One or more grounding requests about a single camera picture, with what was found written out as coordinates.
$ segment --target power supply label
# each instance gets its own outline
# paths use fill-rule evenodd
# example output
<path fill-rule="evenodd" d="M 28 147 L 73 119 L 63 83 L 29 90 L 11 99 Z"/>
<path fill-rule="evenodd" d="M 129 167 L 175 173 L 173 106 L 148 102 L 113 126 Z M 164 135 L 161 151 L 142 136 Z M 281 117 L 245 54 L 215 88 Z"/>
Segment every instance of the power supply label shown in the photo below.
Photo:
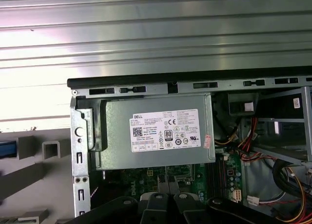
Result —
<path fill-rule="evenodd" d="M 133 114 L 130 136 L 132 152 L 200 147 L 198 110 Z"/>

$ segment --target green circuit board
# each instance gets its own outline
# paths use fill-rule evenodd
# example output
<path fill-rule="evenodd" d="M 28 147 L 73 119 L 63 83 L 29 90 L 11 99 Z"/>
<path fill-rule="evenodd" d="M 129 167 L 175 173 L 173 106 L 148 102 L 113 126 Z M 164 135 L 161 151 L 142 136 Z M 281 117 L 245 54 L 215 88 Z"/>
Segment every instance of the green circuit board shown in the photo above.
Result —
<path fill-rule="evenodd" d="M 138 200 L 143 193 L 157 191 L 157 176 L 161 174 L 174 175 L 181 192 L 197 194 L 201 202 L 207 201 L 204 164 L 123 170 L 121 181 L 127 187 L 125 195 Z"/>
<path fill-rule="evenodd" d="M 123 195 L 139 200 L 143 193 L 157 192 L 159 175 L 174 175 L 181 192 L 194 193 L 203 203 L 215 196 L 231 200 L 234 189 L 242 190 L 241 162 L 234 153 L 218 154 L 216 163 L 120 170 L 115 181 Z"/>
<path fill-rule="evenodd" d="M 229 154 L 226 161 L 226 194 L 229 200 L 232 199 L 233 189 L 243 189 L 242 167 L 237 153 Z"/>

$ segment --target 80 plus logo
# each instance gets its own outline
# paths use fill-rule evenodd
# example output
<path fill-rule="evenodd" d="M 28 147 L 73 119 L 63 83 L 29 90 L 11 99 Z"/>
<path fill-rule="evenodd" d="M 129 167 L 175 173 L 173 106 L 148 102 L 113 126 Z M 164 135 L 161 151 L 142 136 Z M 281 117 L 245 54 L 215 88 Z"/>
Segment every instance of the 80 plus logo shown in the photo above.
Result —
<path fill-rule="evenodd" d="M 167 130 L 165 131 L 165 141 L 173 141 L 173 134 L 172 134 L 172 130 Z"/>

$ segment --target white connector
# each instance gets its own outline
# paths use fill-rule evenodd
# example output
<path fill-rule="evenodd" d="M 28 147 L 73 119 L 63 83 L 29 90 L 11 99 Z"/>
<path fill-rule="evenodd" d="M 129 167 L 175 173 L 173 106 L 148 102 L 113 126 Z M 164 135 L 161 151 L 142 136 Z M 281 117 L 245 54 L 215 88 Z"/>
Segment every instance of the white connector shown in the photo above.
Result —
<path fill-rule="evenodd" d="M 255 197 L 255 196 L 247 196 L 247 201 L 250 205 L 258 206 L 260 199 L 259 197 Z"/>
<path fill-rule="evenodd" d="M 241 201 L 242 200 L 242 191 L 240 189 L 235 189 L 232 193 L 232 197 L 236 201 Z"/>

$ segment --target blue object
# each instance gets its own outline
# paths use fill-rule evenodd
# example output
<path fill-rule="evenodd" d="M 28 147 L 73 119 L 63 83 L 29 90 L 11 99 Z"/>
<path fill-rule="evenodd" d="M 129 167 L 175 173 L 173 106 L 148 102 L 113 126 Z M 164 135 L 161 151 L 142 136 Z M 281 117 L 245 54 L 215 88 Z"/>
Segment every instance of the blue object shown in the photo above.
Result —
<path fill-rule="evenodd" d="M 0 157 L 17 154 L 16 142 L 0 142 Z"/>

